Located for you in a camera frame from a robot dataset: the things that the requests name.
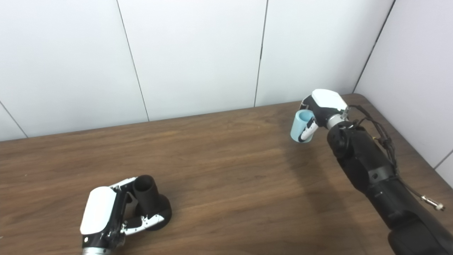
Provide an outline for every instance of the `silver metal joint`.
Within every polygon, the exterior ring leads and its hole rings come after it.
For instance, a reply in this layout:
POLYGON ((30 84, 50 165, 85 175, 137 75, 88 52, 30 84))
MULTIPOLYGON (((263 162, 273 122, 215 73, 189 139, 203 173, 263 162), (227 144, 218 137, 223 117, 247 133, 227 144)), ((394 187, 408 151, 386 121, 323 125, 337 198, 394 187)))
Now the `silver metal joint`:
POLYGON ((343 111, 343 114, 341 115, 341 119, 342 120, 347 120, 347 116, 349 115, 349 110, 351 109, 351 107, 346 107, 346 109, 344 109, 343 111))
POLYGON ((340 122, 347 121, 347 119, 342 119, 342 116, 340 114, 335 114, 332 115, 328 120, 327 120, 327 129, 333 128, 335 125, 337 125, 340 122))
POLYGON ((82 255, 110 255, 110 249, 87 247, 83 248, 82 255))
POLYGON ((434 209, 435 209, 436 211, 444 211, 444 210, 445 210, 445 207, 443 206, 442 203, 438 203, 438 202, 432 200, 432 199, 429 198, 429 197, 421 196, 420 199, 421 199, 422 201, 424 201, 425 203, 427 203, 428 205, 434 207, 434 209))

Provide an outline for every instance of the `white wall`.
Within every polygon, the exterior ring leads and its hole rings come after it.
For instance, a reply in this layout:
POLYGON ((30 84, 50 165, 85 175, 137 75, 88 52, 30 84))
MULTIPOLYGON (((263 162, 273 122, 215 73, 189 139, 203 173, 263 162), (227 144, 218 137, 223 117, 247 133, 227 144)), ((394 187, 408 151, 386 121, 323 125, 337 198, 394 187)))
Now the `white wall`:
POLYGON ((453 149, 452 13, 449 0, 397 0, 355 91, 432 167, 453 149))
POLYGON ((119 0, 150 120, 253 107, 266 0, 119 0))
POLYGON ((25 138, 24 133, 0 103, 0 141, 25 138))
POLYGON ((116 1, 4 1, 0 101, 29 136, 147 121, 116 1))
POLYGON ((7 1, 0 102, 33 137, 349 93, 390 6, 269 0, 263 38, 266 3, 7 1))
POLYGON ((269 0, 256 106, 352 93, 393 0, 269 0))

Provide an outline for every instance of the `black cable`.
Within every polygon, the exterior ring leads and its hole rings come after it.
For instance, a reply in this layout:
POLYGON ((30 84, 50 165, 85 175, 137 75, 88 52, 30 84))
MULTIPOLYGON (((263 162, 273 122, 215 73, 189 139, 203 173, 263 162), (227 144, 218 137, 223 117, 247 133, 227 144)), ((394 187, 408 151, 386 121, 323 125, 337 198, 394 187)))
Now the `black cable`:
MULTIPOLYGON (((400 175, 400 171, 398 169, 397 162, 396 162, 395 146, 393 145, 392 139, 389 136, 389 134, 386 131, 386 129, 382 126, 382 124, 380 124, 379 122, 374 120, 373 117, 371 117, 371 115, 361 105, 349 105, 349 107, 355 108, 355 109, 359 110, 360 112, 362 112, 365 115, 365 117, 363 119, 361 119, 360 121, 354 121, 354 125, 353 125, 354 128, 360 126, 360 124, 363 121, 365 121, 365 120, 368 120, 368 121, 373 123, 373 125, 375 126, 377 132, 381 136, 381 137, 379 137, 377 139, 377 141, 386 150, 387 157, 389 158, 390 162, 392 163, 392 165, 393 165, 393 167, 395 169, 395 174, 397 176, 399 176, 400 175)), ((401 178, 399 178, 399 179, 400 179, 401 183, 410 192, 412 192, 415 196, 418 196, 418 197, 422 198, 422 195, 420 193, 418 193, 411 186, 409 186, 407 183, 405 183, 401 178)))

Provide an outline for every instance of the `wood grain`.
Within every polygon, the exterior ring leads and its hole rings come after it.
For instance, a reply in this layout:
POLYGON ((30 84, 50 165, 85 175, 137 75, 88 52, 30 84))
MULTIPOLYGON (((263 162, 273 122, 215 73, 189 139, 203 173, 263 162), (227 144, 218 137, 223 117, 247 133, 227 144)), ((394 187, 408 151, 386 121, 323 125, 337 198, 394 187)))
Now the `wood grain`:
MULTIPOLYGON (((388 129, 405 180, 451 207, 451 188, 376 109, 361 95, 344 98, 388 129)), ((291 140, 298 107, 1 142, 1 253, 80 254, 89 192, 150 174, 170 199, 173 218, 159 231, 128 236, 119 255, 392 254, 389 231, 338 166, 327 131, 308 144, 291 140)), ((451 210, 431 211, 453 231, 451 210)))

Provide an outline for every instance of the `blue cup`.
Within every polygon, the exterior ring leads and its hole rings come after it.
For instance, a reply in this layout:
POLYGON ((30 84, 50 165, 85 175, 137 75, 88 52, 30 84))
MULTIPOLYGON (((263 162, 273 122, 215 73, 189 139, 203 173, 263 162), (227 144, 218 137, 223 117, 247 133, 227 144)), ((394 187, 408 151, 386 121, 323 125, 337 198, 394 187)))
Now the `blue cup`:
MULTIPOLYGON (((296 142, 299 142, 299 136, 306 128, 307 123, 310 121, 310 119, 314 117, 314 114, 310 110, 299 110, 296 112, 296 116, 294 117, 294 122, 293 122, 293 127, 291 128, 291 138, 295 140, 296 142)), ((313 138, 313 135, 311 135, 307 140, 303 142, 309 142, 313 138)))

